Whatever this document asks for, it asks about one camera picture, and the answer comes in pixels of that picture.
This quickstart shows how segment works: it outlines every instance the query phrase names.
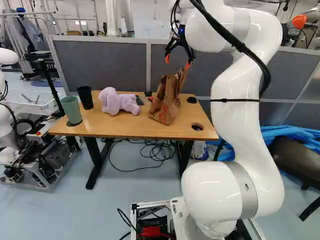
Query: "table grommet hole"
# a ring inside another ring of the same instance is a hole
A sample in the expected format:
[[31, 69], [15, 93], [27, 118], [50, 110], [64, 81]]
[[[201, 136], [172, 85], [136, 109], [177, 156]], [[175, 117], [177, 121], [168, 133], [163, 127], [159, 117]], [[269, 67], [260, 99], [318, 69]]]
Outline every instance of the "table grommet hole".
[[200, 123], [192, 123], [191, 127], [196, 131], [202, 131], [204, 129], [204, 126], [202, 126]]
[[81, 120], [81, 122], [76, 123], [76, 124], [72, 124], [72, 123], [70, 123], [69, 121], [67, 121], [67, 122], [66, 122], [66, 125], [67, 125], [68, 127], [74, 127], [74, 126], [79, 125], [80, 123], [82, 123], [82, 120]]
[[186, 101], [188, 103], [190, 103], [190, 104], [196, 104], [197, 103], [197, 99], [194, 96], [188, 97]]

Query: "green cup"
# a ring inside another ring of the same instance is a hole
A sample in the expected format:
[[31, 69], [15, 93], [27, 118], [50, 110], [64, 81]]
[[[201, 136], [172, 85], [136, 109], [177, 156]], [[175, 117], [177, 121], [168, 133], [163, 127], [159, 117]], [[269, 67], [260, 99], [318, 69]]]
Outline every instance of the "green cup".
[[82, 122], [78, 98], [76, 96], [62, 98], [61, 104], [70, 124], [76, 125]]

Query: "black cup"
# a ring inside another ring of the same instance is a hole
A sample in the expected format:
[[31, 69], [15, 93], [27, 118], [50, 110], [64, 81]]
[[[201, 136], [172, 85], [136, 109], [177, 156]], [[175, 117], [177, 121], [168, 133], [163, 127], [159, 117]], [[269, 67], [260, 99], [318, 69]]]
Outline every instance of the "black cup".
[[94, 107], [94, 102], [91, 95], [91, 87], [80, 86], [77, 88], [78, 95], [80, 97], [81, 103], [85, 110], [92, 109]]

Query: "wooden table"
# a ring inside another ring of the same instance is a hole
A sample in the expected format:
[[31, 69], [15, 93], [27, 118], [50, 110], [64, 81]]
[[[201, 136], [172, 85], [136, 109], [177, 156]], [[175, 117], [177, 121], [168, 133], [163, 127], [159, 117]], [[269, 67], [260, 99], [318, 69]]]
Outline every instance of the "wooden table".
[[[219, 138], [199, 102], [187, 102], [188, 98], [195, 97], [193, 94], [180, 95], [180, 113], [174, 122], [167, 126], [149, 118], [148, 110], [151, 102], [145, 97], [143, 92], [118, 92], [119, 94], [135, 94], [140, 97], [144, 105], [140, 106], [141, 111], [138, 116], [133, 116], [125, 111], [120, 111], [116, 116], [103, 113], [101, 111], [102, 103], [98, 99], [99, 92], [96, 90], [92, 91], [94, 103], [92, 109], [85, 110], [80, 103], [82, 123], [77, 126], [67, 126], [68, 118], [64, 116], [49, 130], [49, 133], [52, 135], [84, 137], [85, 144], [94, 164], [94, 168], [86, 184], [87, 189], [93, 189], [108, 151], [113, 144], [113, 138], [185, 141], [181, 157], [179, 156], [178, 158], [181, 175], [187, 167], [195, 140], [212, 141]], [[195, 130], [193, 128], [194, 125], [201, 126], [202, 130]], [[97, 137], [107, 138], [107, 142], [101, 153], [96, 141]]]

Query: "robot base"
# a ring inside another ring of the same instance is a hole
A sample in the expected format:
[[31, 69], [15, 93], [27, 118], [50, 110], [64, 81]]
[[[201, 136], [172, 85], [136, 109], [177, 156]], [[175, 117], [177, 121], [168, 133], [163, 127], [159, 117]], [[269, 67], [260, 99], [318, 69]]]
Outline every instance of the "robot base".
[[[174, 234], [176, 240], [212, 240], [199, 230], [195, 221], [190, 217], [183, 197], [171, 200], [137, 202], [131, 204], [130, 220], [134, 227], [137, 222], [161, 209], [170, 209], [167, 213], [167, 232]], [[225, 240], [266, 240], [254, 219], [238, 220], [235, 233], [230, 234]], [[136, 232], [131, 228], [131, 240], [136, 240]]]

